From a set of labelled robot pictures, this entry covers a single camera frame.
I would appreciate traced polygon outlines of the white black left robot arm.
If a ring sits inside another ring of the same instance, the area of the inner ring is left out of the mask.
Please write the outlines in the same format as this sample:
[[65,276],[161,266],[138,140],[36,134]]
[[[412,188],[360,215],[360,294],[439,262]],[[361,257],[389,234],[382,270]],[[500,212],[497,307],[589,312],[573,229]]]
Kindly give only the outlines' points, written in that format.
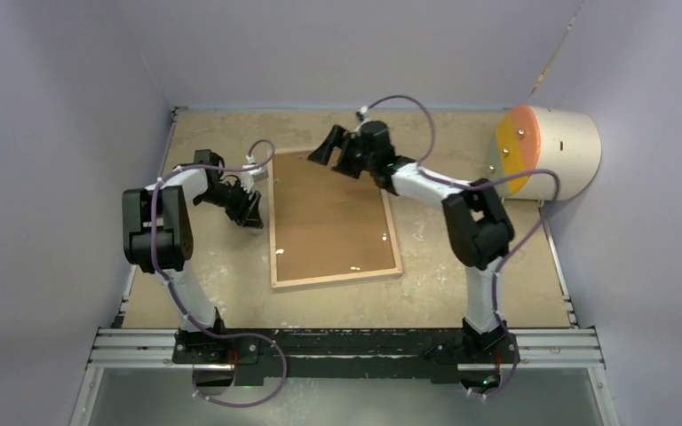
[[191,265],[194,234],[188,210],[200,204],[221,208],[234,224],[261,229],[261,193],[254,185],[266,178],[267,163],[247,154],[240,168],[228,168],[209,149],[176,166],[155,183],[122,195],[123,253],[167,290],[181,316],[175,352],[198,354],[217,363],[234,347],[218,309],[211,306]]

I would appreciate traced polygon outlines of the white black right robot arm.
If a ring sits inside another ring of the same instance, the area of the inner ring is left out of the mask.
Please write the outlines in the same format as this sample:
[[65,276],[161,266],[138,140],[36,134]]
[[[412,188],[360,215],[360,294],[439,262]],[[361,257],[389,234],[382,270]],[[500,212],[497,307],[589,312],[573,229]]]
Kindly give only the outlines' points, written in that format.
[[350,178],[367,172],[380,189],[441,209],[451,250],[466,271],[464,352],[476,361],[494,354],[506,335],[500,267],[515,232],[488,180],[452,180],[420,168],[396,153],[389,128],[380,121],[355,131],[333,126],[308,159]]

